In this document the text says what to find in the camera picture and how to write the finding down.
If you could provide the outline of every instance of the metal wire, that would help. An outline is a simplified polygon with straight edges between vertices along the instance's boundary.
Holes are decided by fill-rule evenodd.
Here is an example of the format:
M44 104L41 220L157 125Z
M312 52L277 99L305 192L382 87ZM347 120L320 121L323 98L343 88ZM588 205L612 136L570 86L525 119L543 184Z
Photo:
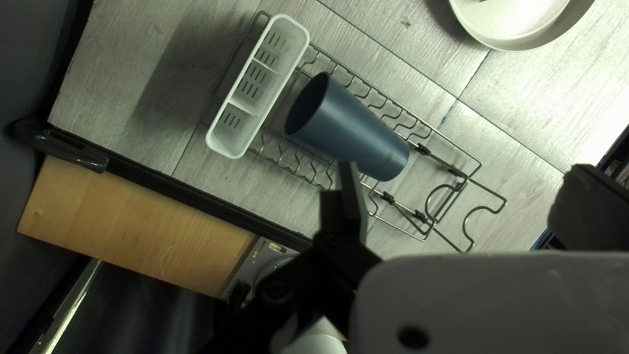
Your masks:
M264 11L258 12L257 16L253 19L252 24L258 22L261 17L265 16L266 21L271 18L269 13ZM245 36L244 40L256 41L256 38L251 35ZM469 235L467 231L467 223L470 219L470 216L477 212L478 210L486 210L492 214L498 214L504 206L506 205L507 199L502 197L500 194L492 191L488 187L480 184L478 181L474 180L472 177L480 170L482 167L482 162L474 157L472 154L467 152L465 149L461 148L458 144L451 141L448 137L443 135L437 129L432 127L430 124L426 123L411 111L406 109L403 105L396 102L387 94L383 93L380 89L375 87L373 84L368 82L366 79L362 78L354 71L349 69L347 66L343 65L341 62L336 60L330 54L326 53L321 48L317 47L315 44L310 43L307 53L308 57L306 58L306 54L304 55L303 62L301 65L297 66L293 73L293 80L290 85L287 85L287 89L285 89L285 94L283 99L278 101L275 106L274 115L270 116L265 125L260 129L256 139L252 145L248 148L248 151L251 153L265 159L266 161L275 164L276 166L286 170L287 172L301 178L307 183L314 185L322 190L329 190L334 187L334 172L335 166L334 161L330 159L326 159L321 156L317 156L313 152L307 150L305 147L300 146L298 143L295 143L283 134L277 133L272 130L273 123L278 119L279 114L277 113L281 108L286 107L286 100L289 97L289 93L294 92L296 89L297 82L302 79L311 79L315 74L320 71L328 71L331 75L346 75L348 76L347 84L344 86L350 90L354 94L354 96L358 97L358 99L368 102L366 103L367 107L373 108L377 111L385 109L387 105L392 107L394 112L382 112L380 114L380 118L388 118L392 120L399 120L404 117L408 117L412 120L411 124L399 122L396 123L392 129L405 141L408 142L409 146L416 151L419 155L425 156L428 159L431 159L439 166L445 168L445 170L453 176L457 181L452 184L442 183L437 187L434 187L431 192L429 192L426 200L423 204L423 211L418 210L417 208L409 207L400 203L396 198L388 193L385 190L378 189L378 182L373 185L368 184L367 179L368 176L362 175L360 177L360 183L363 185L368 191L368 199L373 204L373 207L369 211L369 215L376 220L379 220L405 234L413 237L418 241L426 241L428 236L434 232L440 238L442 238L446 243L448 243L454 250L463 253L470 251L474 245L474 239ZM360 88L366 88L366 93L361 94L356 92L356 90ZM374 99L378 97L378 103L374 103ZM420 144L420 141L428 141L433 137L439 137L444 140L448 145L461 152L463 155L467 156L471 161L474 162L475 166L472 169L472 172L469 174L464 173L459 168L455 167L453 164L444 161L442 158L434 155L424 144ZM284 161L288 158L288 156L292 156L294 161ZM472 183L484 191L488 192L490 195L500 200L501 205L498 208L491 208L487 205L478 205L472 208L463 219L463 223L461 225L462 233L467 242L469 243L466 247L459 247L456 245L449 237L445 236L437 229L437 225L441 223L445 216L448 214L448 211L451 210L454 203L458 200L461 193L465 190L466 186ZM442 198L440 202L435 206L435 211L430 212L430 204L434 199L435 195L442 191L446 190L447 194L445 198ZM413 232L409 232L405 227L398 225L390 220L387 220L382 217L382 207L379 205L379 202L384 201L386 204L393 206L395 210L399 214L401 214L406 222L414 229Z

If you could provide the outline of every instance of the wire dish rack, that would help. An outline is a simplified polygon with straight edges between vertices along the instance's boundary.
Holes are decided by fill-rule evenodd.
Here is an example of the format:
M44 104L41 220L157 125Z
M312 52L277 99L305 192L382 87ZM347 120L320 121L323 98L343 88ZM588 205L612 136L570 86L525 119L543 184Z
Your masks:
M247 33L249 34L245 35L240 43L239 50L247 42L255 43L257 41L258 38L251 33L255 32L256 27L263 28L271 17L269 13L264 11L257 13L248 29ZM238 51L234 55L232 63L237 62L237 53ZM376 221L383 222L413 237L417 241L426 241L431 234L436 234L454 250L460 253L470 251L475 245L474 238L470 236L466 228L470 216L479 210L498 214L507 203L505 197L473 178L482 168L482 162L313 43L310 43L306 49L300 64L295 68L265 123L248 148L248 153L255 154L261 159L282 168L296 178L301 178L310 185L314 185L322 190L329 190L335 187L337 171L335 162L325 156L313 153L307 147L291 141L283 134L284 121L291 107L292 100L295 99L301 88L321 71L329 72L354 96L358 97L367 107L379 115L399 136L406 140L411 148L411 157L415 154L413 157L415 159L430 159L449 175L449 182L446 181L432 188L423 204L405 205L399 201L399 198L396 198L395 193L387 191L387 183L378 182L363 174L360 177L360 183L364 186L364 194L368 198L367 209L369 215ZM226 76L228 76L227 71L224 73L221 81L225 81ZM220 86L221 84L218 85L213 95L213 101L217 104L222 102ZM427 142L435 137L468 159L472 163L471 171L465 173L462 171L462 168L456 167L455 163L449 163L436 156L426 146ZM452 209L470 183L495 197L499 202L499 206L492 208L487 205L477 205L471 208L465 215L461 225L462 235L465 237L466 244L458 246L450 237L440 232L437 226L443 222L448 211ZM401 215L402 218L397 219L403 220L404 224L384 216L384 214L390 214L384 212L387 208L393 208L396 215Z

